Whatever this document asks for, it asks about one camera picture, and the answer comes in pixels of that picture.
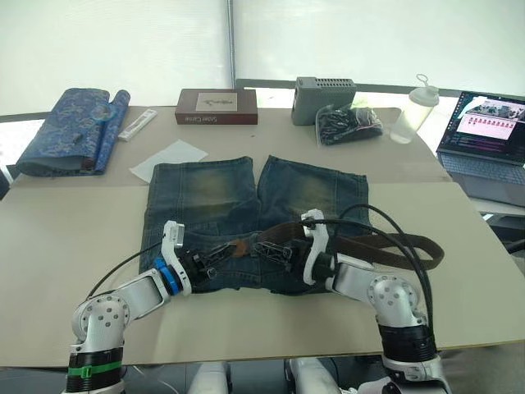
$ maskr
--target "laptop keyboard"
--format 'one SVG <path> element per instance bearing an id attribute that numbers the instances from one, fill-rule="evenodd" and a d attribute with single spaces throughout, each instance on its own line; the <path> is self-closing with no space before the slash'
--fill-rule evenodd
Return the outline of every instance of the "laptop keyboard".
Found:
<path id="1" fill-rule="evenodd" d="M 441 162 L 448 172 L 481 176 L 497 181 L 525 185 L 525 170 L 523 170 L 523 167 L 488 162 L 476 158 L 450 156 L 448 154 L 441 155 Z"/>

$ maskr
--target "blue jeans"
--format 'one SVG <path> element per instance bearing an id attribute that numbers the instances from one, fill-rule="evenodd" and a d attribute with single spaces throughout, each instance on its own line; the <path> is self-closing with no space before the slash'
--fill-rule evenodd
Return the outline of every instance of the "blue jeans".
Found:
<path id="1" fill-rule="evenodd" d="M 158 164 L 149 186 L 144 215 L 143 248 L 162 239 L 164 223 L 185 224 L 183 250 L 205 252 L 228 241 L 249 238 L 283 222 L 300 220 L 301 213 L 321 209 L 337 218 L 347 206 L 368 202 L 365 176 L 295 163 L 270 156 L 258 188 L 253 161 L 242 157 L 204 163 Z M 349 218 L 369 224 L 368 211 L 358 209 Z M 361 236 L 363 230 L 342 227 L 342 236 Z M 160 246 L 140 257 L 140 271 L 153 266 Z M 194 292 L 223 288 L 266 288 L 281 294 L 312 290 L 283 266 L 256 254 L 229 258 L 217 275 L 192 283 Z"/>

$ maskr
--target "plastic bottle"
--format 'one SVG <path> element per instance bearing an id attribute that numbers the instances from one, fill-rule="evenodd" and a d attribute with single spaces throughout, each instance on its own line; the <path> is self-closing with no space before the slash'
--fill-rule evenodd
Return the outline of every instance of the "plastic bottle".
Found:
<path id="1" fill-rule="evenodd" d="M 404 107 L 397 122 L 392 127 L 390 137 L 400 144 L 408 144 L 423 124 L 432 109 L 440 102 L 439 90 L 430 86 L 427 76 L 417 74 L 416 77 L 425 84 L 410 92 L 409 102 Z"/>

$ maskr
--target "brown leather belt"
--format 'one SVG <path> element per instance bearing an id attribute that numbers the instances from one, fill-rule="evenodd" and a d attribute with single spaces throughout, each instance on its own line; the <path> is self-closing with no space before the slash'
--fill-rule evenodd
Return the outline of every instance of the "brown leather belt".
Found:
<path id="1" fill-rule="evenodd" d="M 402 245 L 408 246 L 399 234 L 390 234 Z M 421 259 L 425 269 L 433 269 L 445 257 L 443 249 L 434 241 L 425 236 L 415 236 L 407 234 L 408 239 L 413 247 L 417 250 L 423 250 L 428 254 L 430 259 Z M 283 223 L 258 234 L 256 242 L 271 242 L 277 245 L 284 245 L 293 239 L 306 240 L 304 229 L 298 223 Z M 233 241 L 236 248 L 232 257 L 242 257 L 250 254 L 249 240 Z M 413 269 L 412 264 L 401 254 L 393 253 L 386 248 L 396 247 L 382 236 L 356 236 L 353 238 L 337 237 L 332 240 L 330 246 L 338 253 L 346 254 L 356 259 L 362 259 L 369 263 L 379 263 L 389 267 Z"/>

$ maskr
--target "clear plastic bag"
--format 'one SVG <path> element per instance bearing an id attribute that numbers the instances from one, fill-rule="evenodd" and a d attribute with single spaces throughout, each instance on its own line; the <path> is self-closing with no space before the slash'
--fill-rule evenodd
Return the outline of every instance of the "clear plastic bag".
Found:
<path id="1" fill-rule="evenodd" d="M 334 109 L 328 105 L 315 116 L 317 144 L 333 145 L 383 134 L 383 125 L 371 108 Z"/>

